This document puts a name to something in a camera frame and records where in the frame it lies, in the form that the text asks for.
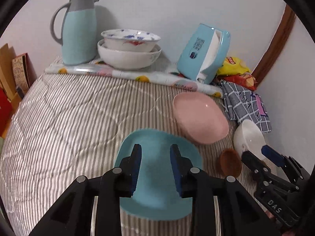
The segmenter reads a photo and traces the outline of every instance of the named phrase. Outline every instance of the striped bedsheet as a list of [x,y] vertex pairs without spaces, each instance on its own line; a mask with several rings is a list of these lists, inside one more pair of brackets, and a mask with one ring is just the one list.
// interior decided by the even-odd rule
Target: striped bedsheet
[[[113,168],[120,144],[132,131],[154,128],[183,136],[172,116],[172,100],[183,91],[102,76],[40,76],[12,119],[0,159],[0,195],[16,235],[28,235],[77,176],[93,178]],[[213,99],[223,111],[222,100]],[[233,148],[236,122],[229,121],[229,127],[226,138],[198,146],[212,176],[220,177],[215,161],[221,151]],[[238,180],[254,193],[245,166]],[[150,221],[121,211],[123,236],[185,236],[189,225],[190,216]]]

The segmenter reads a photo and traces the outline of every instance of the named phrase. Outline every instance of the pink bowl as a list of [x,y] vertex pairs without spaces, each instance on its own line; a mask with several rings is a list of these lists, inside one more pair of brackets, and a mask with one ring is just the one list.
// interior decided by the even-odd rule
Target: pink bowl
[[212,144],[229,133],[229,123],[220,108],[200,92],[177,94],[173,113],[185,136],[193,142]]

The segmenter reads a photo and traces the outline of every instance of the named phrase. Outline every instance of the red snack bag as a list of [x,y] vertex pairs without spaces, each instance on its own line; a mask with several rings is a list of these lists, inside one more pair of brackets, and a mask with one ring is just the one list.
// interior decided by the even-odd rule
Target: red snack bag
[[234,82],[246,89],[251,91],[257,90],[255,84],[257,84],[256,79],[249,73],[244,73],[242,75],[231,75],[222,77],[223,80]]
[[7,120],[10,118],[11,111],[11,103],[8,101],[7,96],[0,88],[0,133],[4,130]]

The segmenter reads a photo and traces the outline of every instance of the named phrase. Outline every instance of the blue floral pattern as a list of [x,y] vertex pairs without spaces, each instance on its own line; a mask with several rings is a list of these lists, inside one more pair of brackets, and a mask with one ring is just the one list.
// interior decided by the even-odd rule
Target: blue floral pattern
[[124,28],[106,30],[103,31],[101,35],[107,39],[130,40],[138,42],[157,42],[161,39],[159,36],[151,32]]

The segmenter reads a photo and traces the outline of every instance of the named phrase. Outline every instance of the gray jug handle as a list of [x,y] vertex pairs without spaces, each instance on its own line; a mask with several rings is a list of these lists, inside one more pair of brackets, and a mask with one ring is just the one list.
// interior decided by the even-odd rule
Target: gray jug handle
[[53,14],[53,17],[51,18],[51,21],[50,21],[50,34],[51,36],[53,37],[53,39],[58,42],[59,44],[62,45],[62,33],[61,33],[61,38],[58,39],[56,34],[55,34],[55,31],[54,31],[54,23],[55,23],[55,19],[56,19],[56,16],[58,14],[58,12],[63,9],[63,8],[69,8],[70,7],[70,2],[69,3],[66,3],[64,4],[63,6],[61,6],[54,14]]

